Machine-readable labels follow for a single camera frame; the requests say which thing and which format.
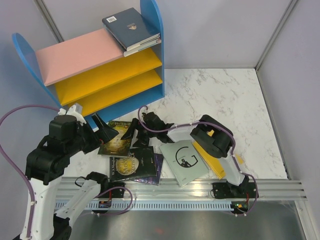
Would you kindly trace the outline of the green Alice Wonderland book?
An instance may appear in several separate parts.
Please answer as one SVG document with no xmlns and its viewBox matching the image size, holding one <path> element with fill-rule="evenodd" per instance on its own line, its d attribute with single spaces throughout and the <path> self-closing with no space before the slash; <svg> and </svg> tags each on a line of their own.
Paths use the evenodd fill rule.
<svg viewBox="0 0 320 240">
<path fill-rule="evenodd" d="M 130 127 L 130 121 L 109 121 L 108 126 L 118 131 L 118 135 L 111 141 L 102 145 L 98 150 L 98 155 L 111 157 L 127 157 L 132 144 L 132 138 L 121 140 Z"/>
</svg>

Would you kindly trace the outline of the teal ocean cover book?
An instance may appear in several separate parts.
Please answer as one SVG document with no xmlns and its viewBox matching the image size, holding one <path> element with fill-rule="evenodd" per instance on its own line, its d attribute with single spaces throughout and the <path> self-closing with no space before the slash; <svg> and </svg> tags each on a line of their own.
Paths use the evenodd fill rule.
<svg viewBox="0 0 320 240">
<path fill-rule="evenodd" d="M 152 46 L 155 46 L 155 45 L 158 45 L 162 42 L 161 38 L 160 38 L 160 35 L 158 35 L 156 38 L 152 39 L 152 40 L 149 40 L 135 48 L 133 48 L 132 50 L 126 50 L 122 45 L 121 43 L 114 37 L 114 35 L 106 28 L 104 27 L 104 29 L 106 30 L 106 32 L 108 34 L 110 34 L 110 36 L 112 36 L 112 38 L 114 39 L 114 41 L 116 42 L 116 44 L 118 45 L 118 47 L 121 49 L 122 53 L 123 53 L 123 56 L 124 57 L 128 57 L 130 55 L 133 55 L 135 53 L 138 53 L 140 51 L 143 51 L 145 49 L 148 49 Z"/>
</svg>

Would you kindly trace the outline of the navy blue hardcover book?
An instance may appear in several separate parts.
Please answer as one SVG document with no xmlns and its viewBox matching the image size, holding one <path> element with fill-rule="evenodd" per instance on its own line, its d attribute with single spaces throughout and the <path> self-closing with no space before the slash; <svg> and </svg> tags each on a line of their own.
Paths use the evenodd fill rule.
<svg viewBox="0 0 320 240">
<path fill-rule="evenodd" d="M 127 51 L 160 37 L 160 31 L 133 7 L 103 18 L 102 23 Z"/>
</svg>

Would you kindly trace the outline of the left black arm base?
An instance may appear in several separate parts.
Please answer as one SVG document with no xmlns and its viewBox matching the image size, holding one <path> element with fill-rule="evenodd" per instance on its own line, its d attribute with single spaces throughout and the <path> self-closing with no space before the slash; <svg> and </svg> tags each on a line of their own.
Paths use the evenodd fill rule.
<svg viewBox="0 0 320 240">
<path fill-rule="evenodd" d="M 100 198 L 108 197 L 109 200 L 112 200 L 113 198 L 120 199 L 124 197 L 124 194 L 126 191 L 124 189 L 125 187 L 124 182 L 109 181 L 108 176 L 102 173 L 92 171 L 86 177 L 84 176 L 77 177 L 76 180 L 74 181 L 74 184 L 78 187 L 81 187 L 82 185 L 77 183 L 79 179 L 94 180 L 98 184 L 100 184 L 100 195 L 99 195 Z"/>
</svg>

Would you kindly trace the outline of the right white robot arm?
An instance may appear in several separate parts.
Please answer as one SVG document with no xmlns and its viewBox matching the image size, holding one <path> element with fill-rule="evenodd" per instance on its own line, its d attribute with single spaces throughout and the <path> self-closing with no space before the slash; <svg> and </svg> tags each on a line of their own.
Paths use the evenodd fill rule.
<svg viewBox="0 0 320 240">
<path fill-rule="evenodd" d="M 204 114 L 200 120 L 189 124 L 165 123 L 154 112 L 139 114 L 133 118 L 130 127 L 122 136 L 131 139 L 137 132 L 137 147 L 146 147 L 151 138 L 157 138 L 164 144 L 185 140 L 187 135 L 205 154 L 217 160 L 224 172 L 224 182 L 213 183 L 213 196 L 216 199 L 259 197 L 257 182 L 248 173 L 244 173 L 234 153 L 236 140 L 231 130 Z"/>
</svg>

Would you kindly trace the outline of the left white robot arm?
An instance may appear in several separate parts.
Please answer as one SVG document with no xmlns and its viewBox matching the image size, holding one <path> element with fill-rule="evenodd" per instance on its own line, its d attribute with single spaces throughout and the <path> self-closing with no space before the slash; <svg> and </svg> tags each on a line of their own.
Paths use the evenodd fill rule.
<svg viewBox="0 0 320 240">
<path fill-rule="evenodd" d="M 56 116 L 49 123 L 49 134 L 28 154 L 25 175 L 35 196 L 28 199 L 27 208 L 33 212 L 26 214 L 17 240 L 69 239 L 73 225 L 89 202 L 109 193 L 108 176 L 93 171 L 68 203 L 55 210 L 58 188 L 70 158 L 79 152 L 90 153 L 118 135 L 98 114 L 92 118 L 97 131 L 76 116 Z"/>
</svg>

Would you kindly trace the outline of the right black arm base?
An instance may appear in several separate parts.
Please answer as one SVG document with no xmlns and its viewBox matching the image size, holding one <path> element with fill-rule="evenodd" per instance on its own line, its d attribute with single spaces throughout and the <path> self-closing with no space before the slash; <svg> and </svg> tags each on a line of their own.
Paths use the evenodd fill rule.
<svg viewBox="0 0 320 240">
<path fill-rule="evenodd" d="M 249 182 L 247 177 L 237 186 L 227 181 L 214 182 L 212 184 L 213 197 L 215 199 L 254 199 L 256 195 L 259 197 L 257 187 L 254 182 Z"/>
</svg>

